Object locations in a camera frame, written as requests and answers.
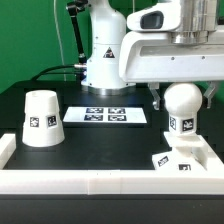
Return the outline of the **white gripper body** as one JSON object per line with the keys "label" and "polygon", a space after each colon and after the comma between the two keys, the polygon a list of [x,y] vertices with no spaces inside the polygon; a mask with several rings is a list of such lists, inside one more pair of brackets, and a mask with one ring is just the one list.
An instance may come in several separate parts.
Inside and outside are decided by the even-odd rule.
{"label": "white gripper body", "polygon": [[121,44],[119,75],[128,83],[224,80],[224,30],[200,45],[172,44],[168,32],[129,32]]}

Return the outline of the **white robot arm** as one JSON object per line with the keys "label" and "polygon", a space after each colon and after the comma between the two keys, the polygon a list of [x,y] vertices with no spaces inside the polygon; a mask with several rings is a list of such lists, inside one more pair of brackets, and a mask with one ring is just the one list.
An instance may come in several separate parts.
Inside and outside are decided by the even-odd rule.
{"label": "white robot arm", "polygon": [[125,17],[108,0],[89,0],[92,55],[83,87],[114,95],[146,83],[160,107],[159,85],[207,82],[210,99],[224,80],[224,25],[218,0],[158,0]]}

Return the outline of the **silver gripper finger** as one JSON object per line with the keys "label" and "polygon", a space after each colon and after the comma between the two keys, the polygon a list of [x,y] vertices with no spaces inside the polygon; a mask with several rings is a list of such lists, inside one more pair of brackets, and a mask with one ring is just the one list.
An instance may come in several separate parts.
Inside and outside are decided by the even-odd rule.
{"label": "silver gripper finger", "polygon": [[159,110],[160,109],[160,100],[161,100],[160,95],[158,93],[159,84],[158,83],[149,83],[148,88],[153,97],[153,107],[155,110]]}
{"label": "silver gripper finger", "polygon": [[218,92],[220,87],[219,81],[209,81],[206,91],[203,94],[204,103],[207,109],[211,108],[212,105],[212,98]]}

